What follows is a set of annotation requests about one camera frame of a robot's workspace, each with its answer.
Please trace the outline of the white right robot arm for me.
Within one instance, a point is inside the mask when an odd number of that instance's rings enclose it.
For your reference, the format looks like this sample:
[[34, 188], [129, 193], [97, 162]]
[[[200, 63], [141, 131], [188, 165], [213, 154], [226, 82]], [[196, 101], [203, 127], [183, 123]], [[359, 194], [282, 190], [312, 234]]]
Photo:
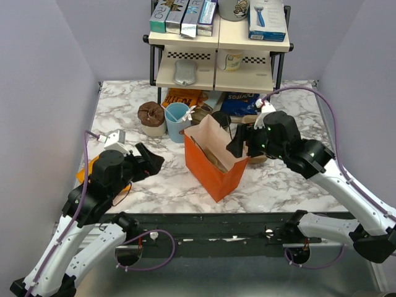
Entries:
[[391, 219], [395, 209], [374, 194], [369, 197], [376, 205], [370, 204], [357, 189], [357, 182], [341, 172], [329, 148], [318, 140], [301, 137], [294, 117], [275, 111], [254, 124], [239, 124], [226, 149], [234, 157], [246, 152], [249, 157], [265, 155], [281, 160], [291, 171], [325, 189], [353, 216], [339, 219], [297, 210], [282, 230], [287, 242], [329, 239], [353, 246], [363, 258], [378, 264], [395, 252], [395, 221]]

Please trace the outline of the single brown cup carrier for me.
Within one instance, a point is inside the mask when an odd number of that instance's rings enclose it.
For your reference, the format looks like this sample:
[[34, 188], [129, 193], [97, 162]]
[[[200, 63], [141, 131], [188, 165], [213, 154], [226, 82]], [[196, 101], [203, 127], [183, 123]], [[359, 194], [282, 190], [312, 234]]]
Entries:
[[220, 172], [222, 172], [223, 174], [227, 173], [228, 170], [226, 169], [226, 167], [224, 166], [224, 164], [208, 149], [208, 148], [203, 148], [196, 140], [195, 138], [193, 138], [193, 136], [191, 136], [191, 139], [193, 141], [193, 143], [199, 147], [199, 149], [201, 150], [201, 152], [206, 156], [206, 158], [208, 159], [208, 161], [211, 162], [211, 164], [213, 164]]

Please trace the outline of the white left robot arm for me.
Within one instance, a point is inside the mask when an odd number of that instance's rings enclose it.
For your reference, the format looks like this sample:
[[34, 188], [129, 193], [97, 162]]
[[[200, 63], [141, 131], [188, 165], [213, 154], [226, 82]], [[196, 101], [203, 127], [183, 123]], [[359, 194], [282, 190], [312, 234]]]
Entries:
[[92, 172], [73, 189], [62, 208], [58, 227], [35, 268], [13, 281], [16, 296], [74, 296], [93, 266], [118, 244], [131, 244], [137, 237], [137, 222], [123, 212], [115, 215], [108, 228], [80, 250], [80, 244], [114, 199], [129, 184], [158, 174], [165, 159], [136, 144], [139, 155], [105, 150], [93, 162]]

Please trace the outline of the black plastic cup lid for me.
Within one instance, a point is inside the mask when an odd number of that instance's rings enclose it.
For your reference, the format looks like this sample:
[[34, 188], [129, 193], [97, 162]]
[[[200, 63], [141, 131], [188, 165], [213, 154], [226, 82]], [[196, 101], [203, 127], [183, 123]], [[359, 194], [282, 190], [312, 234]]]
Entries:
[[219, 125], [223, 129], [228, 129], [231, 124], [231, 117], [222, 112], [222, 111], [215, 111], [211, 114], [211, 116], [219, 123]]

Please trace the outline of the orange paper gift bag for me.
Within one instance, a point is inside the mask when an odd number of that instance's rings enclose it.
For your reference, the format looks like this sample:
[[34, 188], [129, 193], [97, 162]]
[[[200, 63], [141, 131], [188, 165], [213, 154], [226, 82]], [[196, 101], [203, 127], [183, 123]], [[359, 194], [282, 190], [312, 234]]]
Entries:
[[[224, 164], [228, 172], [223, 174], [211, 164], [193, 143], [191, 136], [203, 148], [208, 148]], [[230, 142], [230, 134], [211, 115], [207, 115], [198, 125], [184, 130], [186, 166], [215, 202], [221, 201], [239, 186], [248, 163], [245, 149], [241, 158], [235, 158], [226, 150]]]

